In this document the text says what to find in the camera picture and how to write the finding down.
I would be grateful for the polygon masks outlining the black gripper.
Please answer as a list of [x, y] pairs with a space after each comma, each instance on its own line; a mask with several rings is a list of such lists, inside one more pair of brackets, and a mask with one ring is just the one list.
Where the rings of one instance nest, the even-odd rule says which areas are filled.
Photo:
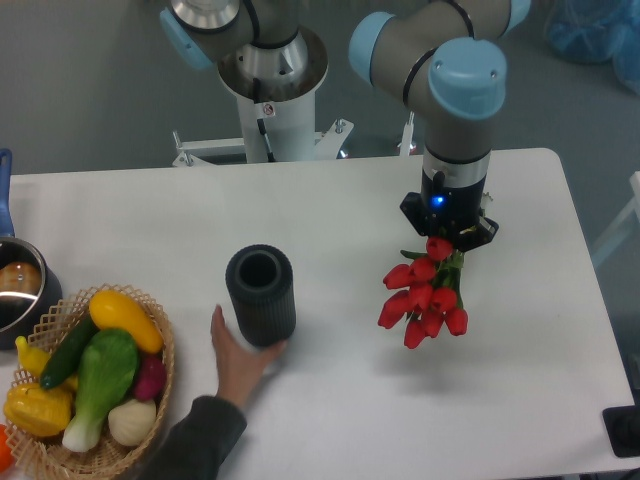
[[400, 209], [421, 236], [441, 237], [459, 251], [489, 244], [499, 229], [482, 207], [489, 162], [425, 160], [421, 189], [409, 192]]

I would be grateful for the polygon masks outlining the dark grey sleeved forearm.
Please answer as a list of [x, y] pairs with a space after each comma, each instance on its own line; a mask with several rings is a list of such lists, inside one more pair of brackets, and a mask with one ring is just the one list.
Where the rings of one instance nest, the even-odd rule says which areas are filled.
[[246, 427], [238, 407], [216, 396], [200, 396], [136, 479], [216, 479]]

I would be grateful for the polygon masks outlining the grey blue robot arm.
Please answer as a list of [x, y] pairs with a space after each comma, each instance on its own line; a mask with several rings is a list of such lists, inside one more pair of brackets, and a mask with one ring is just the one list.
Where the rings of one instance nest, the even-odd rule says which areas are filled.
[[[407, 18], [374, 12], [348, 46], [353, 71], [425, 122], [421, 189], [401, 209], [422, 236], [462, 252], [490, 243], [483, 211], [492, 122], [505, 100], [496, 40], [524, 20], [526, 1], [435, 1]], [[311, 160], [315, 93], [328, 71], [320, 38], [295, 1], [170, 1], [161, 26], [193, 68], [215, 66], [236, 97], [251, 163]]]

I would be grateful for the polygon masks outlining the bare human hand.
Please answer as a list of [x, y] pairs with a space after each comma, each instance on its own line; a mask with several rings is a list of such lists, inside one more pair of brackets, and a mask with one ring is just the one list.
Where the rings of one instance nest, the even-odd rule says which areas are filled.
[[267, 368], [283, 354], [288, 342], [280, 341], [259, 352], [245, 349], [228, 329], [219, 304], [212, 314], [210, 334], [218, 374], [216, 396], [243, 409]]

